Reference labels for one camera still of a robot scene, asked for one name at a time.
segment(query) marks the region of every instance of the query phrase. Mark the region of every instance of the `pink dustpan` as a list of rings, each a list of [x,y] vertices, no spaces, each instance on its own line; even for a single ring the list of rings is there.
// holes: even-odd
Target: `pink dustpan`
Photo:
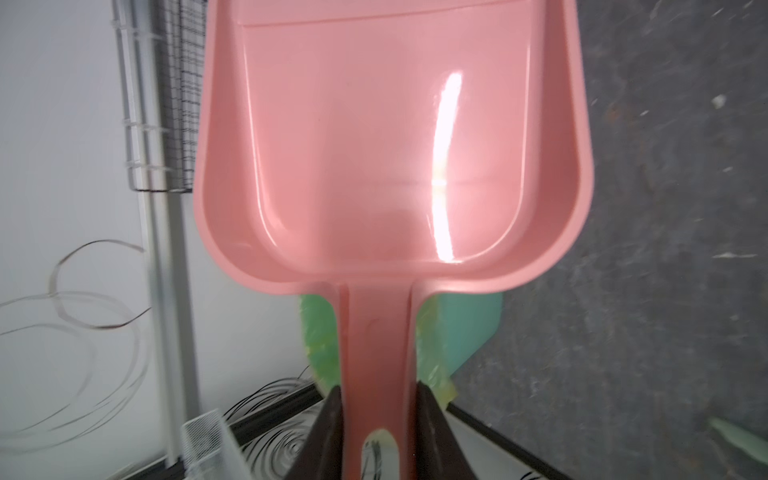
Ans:
[[[414,477],[415,312],[546,271],[592,181],[574,0],[209,3],[197,225],[336,309],[344,478],[379,429]]]

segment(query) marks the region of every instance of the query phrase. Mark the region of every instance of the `metal grid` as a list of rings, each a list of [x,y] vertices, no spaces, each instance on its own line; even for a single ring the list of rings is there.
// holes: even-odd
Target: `metal grid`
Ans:
[[[203,93],[207,0],[158,0],[155,5],[166,191],[191,192]]]

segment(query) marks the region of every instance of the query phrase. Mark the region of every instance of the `dustpan handle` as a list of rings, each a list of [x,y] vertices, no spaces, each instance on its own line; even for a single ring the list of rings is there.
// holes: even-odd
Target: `dustpan handle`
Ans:
[[[394,280],[349,284],[342,288],[337,318],[344,408],[342,477],[361,478],[366,439],[386,429],[397,442],[401,480],[415,480],[411,285]]]

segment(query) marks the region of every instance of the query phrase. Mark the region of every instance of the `white speck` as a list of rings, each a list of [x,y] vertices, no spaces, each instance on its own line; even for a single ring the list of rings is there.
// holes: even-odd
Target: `white speck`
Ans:
[[[715,255],[712,258],[754,258],[754,257],[757,257],[756,253],[747,253],[745,255],[736,255],[735,253],[732,253],[732,252],[726,252],[726,253],[721,253],[720,255]]]
[[[656,6],[654,6],[654,9],[650,11],[650,19],[651,20],[656,18],[656,15],[659,14],[659,7],[661,7],[661,2],[663,2],[663,1],[664,0],[659,0],[658,2],[656,2]]]
[[[725,107],[725,95],[717,95],[715,98],[712,99],[712,105],[717,109],[720,110],[722,107]]]

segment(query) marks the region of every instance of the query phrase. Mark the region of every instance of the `dustpan lip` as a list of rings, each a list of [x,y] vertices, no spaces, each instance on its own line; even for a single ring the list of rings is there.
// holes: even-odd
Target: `dustpan lip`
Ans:
[[[208,14],[208,32],[206,35],[206,51],[214,51],[217,23],[217,3],[219,0],[211,0]],[[571,102],[573,108],[574,137],[576,142],[576,158],[578,164],[578,185],[574,205],[568,221],[562,228],[550,247],[521,269],[510,273],[494,276],[487,279],[462,279],[461,277],[438,277],[434,279],[415,280],[414,291],[416,296],[426,298],[434,293],[494,293],[510,290],[532,281],[536,277],[554,266],[571,248],[581,232],[591,205],[594,189],[594,162],[592,157],[591,137],[589,131],[588,108],[586,102],[586,90],[584,82],[584,67],[581,58],[581,40],[578,29],[578,16],[575,0],[562,0],[560,2],[564,13],[564,29],[566,37],[566,49],[568,53],[569,82],[571,89]],[[198,157],[205,155],[207,151],[208,132],[210,124],[211,107],[211,81],[214,68],[205,68],[203,79],[203,98],[200,108],[200,135],[198,139]],[[251,289],[272,294],[301,294],[317,293],[328,296],[333,295],[338,280],[318,280],[307,278],[305,280],[274,281],[262,277],[253,276],[240,269],[231,262],[228,256],[219,248],[208,227],[207,214],[204,201],[204,171],[207,162],[199,159],[198,172],[194,185],[194,217],[197,223],[200,237],[210,255],[222,270],[230,275],[238,283]]]

